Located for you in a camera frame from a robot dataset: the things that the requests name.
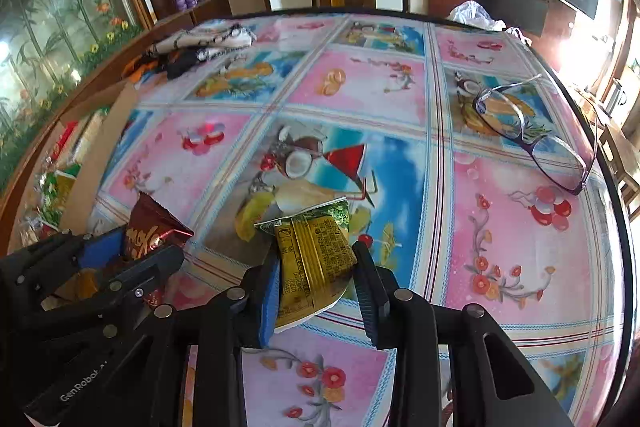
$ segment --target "wooden stool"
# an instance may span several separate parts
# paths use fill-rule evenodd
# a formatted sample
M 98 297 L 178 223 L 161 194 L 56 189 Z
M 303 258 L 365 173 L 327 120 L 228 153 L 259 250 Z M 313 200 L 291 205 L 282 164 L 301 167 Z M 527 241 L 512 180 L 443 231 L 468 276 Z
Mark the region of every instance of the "wooden stool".
M 621 192 L 627 211 L 629 205 L 640 194 L 640 152 L 636 150 L 622 131 L 612 123 L 607 123 L 600 136 L 602 145 L 608 144 L 613 159 L 612 170 L 618 185 L 622 183 Z M 629 213 L 629 221 L 633 221 L 640 215 L 640 204 Z

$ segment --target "blue gripper pad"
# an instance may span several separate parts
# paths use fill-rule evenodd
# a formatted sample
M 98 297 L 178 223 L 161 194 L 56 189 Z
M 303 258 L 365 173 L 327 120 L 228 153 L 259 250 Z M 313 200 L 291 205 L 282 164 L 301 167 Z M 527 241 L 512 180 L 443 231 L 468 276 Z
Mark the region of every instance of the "blue gripper pad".
M 84 253 L 78 259 L 78 266 L 81 268 L 107 266 L 107 263 L 122 251 L 124 231 L 125 227 L 118 227 L 85 243 Z
M 264 293 L 261 308 L 260 330 L 258 331 L 258 340 L 260 347 L 267 347 L 273 328 L 276 326 L 276 318 L 278 317 L 278 308 L 280 307 L 280 260 L 273 264 L 269 275 L 267 288 Z

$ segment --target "cardboard box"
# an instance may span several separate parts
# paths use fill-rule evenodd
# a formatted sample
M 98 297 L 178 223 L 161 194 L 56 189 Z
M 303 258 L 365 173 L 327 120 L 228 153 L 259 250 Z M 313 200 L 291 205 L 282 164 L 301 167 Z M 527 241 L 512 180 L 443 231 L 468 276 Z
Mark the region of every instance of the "cardboard box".
M 129 81 L 122 80 L 113 86 L 95 93 L 93 96 L 66 111 L 53 128 L 40 158 L 38 158 L 36 167 L 31 173 L 33 181 L 35 181 L 34 177 L 40 169 L 40 166 L 45 158 L 50 155 L 53 146 L 63 134 L 67 124 L 81 120 L 84 116 L 91 114 L 101 107 L 111 106 L 111 110 L 92 142 L 82 163 L 78 178 L 66 199 L 66 207 L 60 220 L 61 230 L 71 229 L 74 234 L 86 233 L 88 231 L 87 221 L 94 206 L 95 195 L 100 188 L 100 180 L 109 162 L 111 153 L 120 139 L 127 120 L 129 120 L 129 115 L 137 103 L 138 92 L 135 87 Z M 9 252 L 21 248 L 18 223 L 29 199 L 33 198 L 34 195 L 33 183 L 30 183 L 22 195 L 19 207 L 20 211 L 14 220 Z

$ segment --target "eyeglass frame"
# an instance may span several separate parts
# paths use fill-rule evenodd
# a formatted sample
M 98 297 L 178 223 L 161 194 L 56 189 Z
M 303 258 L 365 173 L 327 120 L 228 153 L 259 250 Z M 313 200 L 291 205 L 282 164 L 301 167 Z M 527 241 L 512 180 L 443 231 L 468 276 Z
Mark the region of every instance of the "eyeglass frame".
M 507 140 L 510 140 L 510 141 L 514 142 L 521 149 L 526 151 L 529 154 L 529 156 L 531 156 L 531 159 L 535 162 L 535 164 L 538 167 L 538 169 L 540 169 L 540 172 L 542 172 L 547 178 L 549 178 L 549 180 L 554 182 L 555 185 L 557 185 L 558 187 L 562 188 L 563 190 L 566 190 L 568 193 L 573 194 L 574 196 L 577 196 L 584 189 L 584 187 L 585 187 L 585 185 L 587 183 L 587 179 L 589 178 L 589 174 L 591 174 L 591 170 L 593 169 L 593 165 L 595 164 L 595 161 L 596 161 L 596 151 L 597 151 L 597 147 L 598 147 L 598 125 L 597 125 L 597 123 L 595 124 L 595 128 L 596 128 L 595 132 L 593 133 L 593 136 L 594 136 L 594 140 L 593 140 L 593 158 L 591 159 L 591 163 L 590 163 L 589 167 L 587 168 L 587 165 L 584 162 L 584 160 L 581 158 L 581 156 L 577 152 L 575 152 L 575 150 L 572 149 L 572 147 L 567 142 L 565 142 L 560 137 L 555 136 L 555 135 L 553 135 L 551 133 L 544 134 L 542 136 L 538 136 L 535 140 L 533 140 L 533 142 L 525 142 L 524 141 L 524 131 L 525 131 L 525 127 L 526 127 L 525 116 L 522 113 L 522 111 L 520 110 L 520 108 L 517 105 L 515 105 L 513 102 L 511 102 L 511 100 L 509 100 L 502 93 L 503 91 L 505 91 L 507 89 L 511 89 L 512 87 L 523 86 L 524 84 L 528 84 L 529 82 L 532 82 L 532 81 L 534 81 L 534 80 L 536 80 L 538 78 L 541 78 L 541 77 L 542 77 L 542 74 L 538 73 L 537 75 L 532 76 L 531 78 L 528 78 L 527 80 L 523 80 L 521 82 L 512 82 L 511 84 L 504 84 L 502 86 L 487 87 L 487 88 L 481 90 L 478 94 L 476 94 L 476 96 L 474 97 L 474 101 L 473 101 L 473 108 L 474 108 L 475 112 L 478 114 L 478 116 L 482 119 L 484 124 L 486 124 L 492 131 L 494 131 L 498 135 L 502 136 L 503 138 L 506 138 Z M 517 136 L 517 137 L 507 136 L 506 134 L 503 134 L 500 131 L 498 131 L 497 129 L 495 129 L 488 121 L 486 121 L 484 119 L 483 115 L 486 113 L 486 105 L 484 105 L 484 100 L 488 99 L 493 93 L 499 95 L 500 98 L 504 102 L 507 102 L 511 106 L 511 108 L 513 109 L 515 114 L 518 116 L 518 119 L 520 120 L 520 135 L 519 136 Z M 593 103 L 590 100 L 588 100 L 586 97 L 583 96 L 583 98 L 587 102 L 591 103 L 591 105 L 593 105 Z M 478 109 L 478 107 L 479 107 L 479 105 L 481 103 L 482 103 L 482 105 L 484 105 L 484 111 L 480 111 Z M 594 107 L 594 110 L 596 111 L 596 118 L 598 118 L 598 120 L 599 120 L 600 117 L 598 117 L 597 110 L 596 110 L 595 107 Z M 582 177 L 580 178 L 580 182 L 578 183 L 577 187 L 571 189 L 571 188 L 567 188 L 564 185 L 560 184 L 555 179 L 553 179 L 549 174 L 547 174 L 545 169 L 543 168 L 543 166 L 540 165 L 540 163 L 538 163 L 538 160 L 536 160 L 536 157 L 533 155 L 533 151 L 536 148 L 536 145 L 540 142 L 540 140 L 545 139 L 545 138 L 551 139 L 552 141 L 558 143 L 564 149 L 569 151 L 578 160 L 578 162 L 582 166 Z

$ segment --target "floral tablecloth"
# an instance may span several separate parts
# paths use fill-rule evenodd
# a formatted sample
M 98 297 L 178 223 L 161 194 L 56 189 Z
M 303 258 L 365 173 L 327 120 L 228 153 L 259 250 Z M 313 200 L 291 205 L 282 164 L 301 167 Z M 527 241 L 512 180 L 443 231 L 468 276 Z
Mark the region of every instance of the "floral tablecloth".
M 261 263 L 268 238 L 254 222 L 345 195 L 352 241 L 371 245 L 377 264 L 432 303 L 481 303 L 573 422 L 593 425 L 623 316 L 620 242 L 602 173 L 596 165 L 578 197 L 564 192 L 471 105 L 483 86 L 543 73 L 512 93 L 527 132 L 553 132 L 588 150 L 530 51 L 505 34 L 386 16 L 241 23 L 258 37 L 251 48 L 171 82 L 149 74 L 140 83 L 92 230 L 126 222 L 140 191 L 189 225 L 188 261 L 165 295 L 181 309 Z M 561 167 L 553 151 L 545 161 Z M 372 349 L 353 288 L 331 310 L 275 335 L 269 349 L 242 357 L 250 427 L 385 424 L 395 353 Z M 440 357 L 451 423 L 444 346 Z M 194 349 L 191 383 L 195 363 Z M 188 389 L 185 425 L 191 398 Z

